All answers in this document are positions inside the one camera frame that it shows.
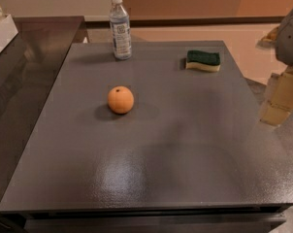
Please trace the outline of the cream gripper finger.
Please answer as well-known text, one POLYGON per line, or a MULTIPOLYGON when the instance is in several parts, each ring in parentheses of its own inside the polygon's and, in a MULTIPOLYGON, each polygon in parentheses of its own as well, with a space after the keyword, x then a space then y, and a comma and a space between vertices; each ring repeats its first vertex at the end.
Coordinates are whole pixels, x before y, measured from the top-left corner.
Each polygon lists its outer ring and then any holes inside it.
POLYGON ((272 29, 268 34, 261 38, 259 44, 262 46, 273 46, 277 40, 278 30, 278 26, 272 29))
POLYGON ((283 124, 293 112, 293 66, 280 75, 272 73, 264 93, 260 120, 272 126, 283 124))

